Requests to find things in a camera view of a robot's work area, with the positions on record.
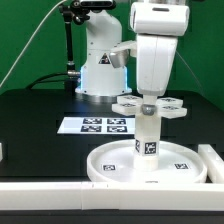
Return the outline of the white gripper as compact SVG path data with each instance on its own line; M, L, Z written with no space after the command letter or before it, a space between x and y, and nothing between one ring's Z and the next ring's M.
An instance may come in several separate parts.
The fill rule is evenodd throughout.
M109 58L114 68L136 58L137 90L143 96L141 111L153 116L156 101L168 85L178 37L187 30L190 10L185 2L133 2L130 27L135 41L117 44Z

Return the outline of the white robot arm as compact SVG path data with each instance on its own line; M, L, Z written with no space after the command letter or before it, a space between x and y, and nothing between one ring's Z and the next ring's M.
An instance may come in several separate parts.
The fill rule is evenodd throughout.
M87 95L112 96L125 85L127 58L136 59L137 91L143 95L145 114L156 111L165 93L178 38L188 26L185 0L138 0L131 5L130 27L134 41L121 40L121 25L104 8L89 8L87 60L82 67L81 90Z

